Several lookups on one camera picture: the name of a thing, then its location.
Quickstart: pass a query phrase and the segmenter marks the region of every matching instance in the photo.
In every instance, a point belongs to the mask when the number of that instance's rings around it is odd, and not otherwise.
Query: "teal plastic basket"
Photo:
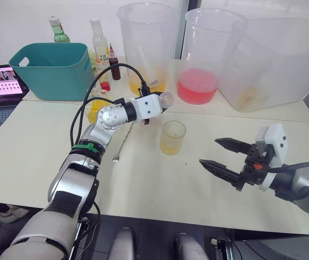
[[[27,58],[29,63],[19,63]],[[87,46],[82,43],[33,43],[9,64],[28,88],[43,100],[81,101],[93,81]]]

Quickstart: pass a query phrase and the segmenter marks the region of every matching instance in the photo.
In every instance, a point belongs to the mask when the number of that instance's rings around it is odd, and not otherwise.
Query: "small bottle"
[[[114,64],[118,64],[118,58],[115,56],[115,53],[112,49],[111,44],[110,44],[109,63],[110,63],[110,66],[114,65]],[[121,78],[120,67],[115,67],[115,68],[111,69],[111,74],[112,74],[112,78],[114,80],[119,80]]]
[[[96,55],[99,57],[103,69],[109,67],[109,46],[107,44],[107,39],[102,33],[100,20],[98,18],[92,18],[91,26],[93,31],[93,45]]]
[[[102,64],[102,62],[99,59],[99,57],[97,57],[96,58],[96,71],[97,71],[97,75],[99,75],[103,70],[104,70],[104,65]],[[100,83],[100,87],[101,87],[102,90],[110,91],[110,84],[108,82],[107,73],[104,73],[99,78],[99,83]]]
[[[57,17],[51,16],[49,22],[55,34],[54,36],[55,42],[70,42],[68,35],[66,35],[63,31],[61,21],[59,21]]]

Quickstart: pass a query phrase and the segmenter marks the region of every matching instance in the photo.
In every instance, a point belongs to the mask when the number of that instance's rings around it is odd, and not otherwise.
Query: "green bottle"
[[[51,16],[49,21],[55,34],[55,42],[70,42],[68,35],[66,35],[63,31],[61,21],[59,21],[59,19],[54,16]]]

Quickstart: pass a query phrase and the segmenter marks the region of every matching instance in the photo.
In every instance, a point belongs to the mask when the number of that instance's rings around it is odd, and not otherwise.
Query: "metal spoon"
[[[129,133],[131,132],[132,127],[133,127],[133,123],[132,123],[131,127],[129,128],[126,137],[124,137],[124,140],[123,140],[123,142],[122,142],[122,144],[121,144],[121,147],[120,147],[119,150],[118,150],[118,153],[115,154],[114,157],[112,158],[112,161],[113,161],[114,163],[118,163],[118,161],[120,160],[120,152],[121,152],[121,150],[122,150],[122,147],[123,147],[124,143],[125,143],[126,140],[127,140],[127,137],[128,137],[128,135],[129,135]]]

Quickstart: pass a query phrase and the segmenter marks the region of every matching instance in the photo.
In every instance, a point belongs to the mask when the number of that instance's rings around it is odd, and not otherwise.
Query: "large plastic measuring pitcher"
[[[187,12],[178,74],[178,96],[190,104],[211,101],[219,77],[247,26],[247,20],[221,9]]]
[[[218,88],[240,111],[304,98],[309,92],[309,20],[250,20]]]
[[[126,62],[140,71],[151,91],[165,91],[175,13],[158,3],[134,3],[117,10]],[[129,85],[139,95],[140,80],[128,70]]]

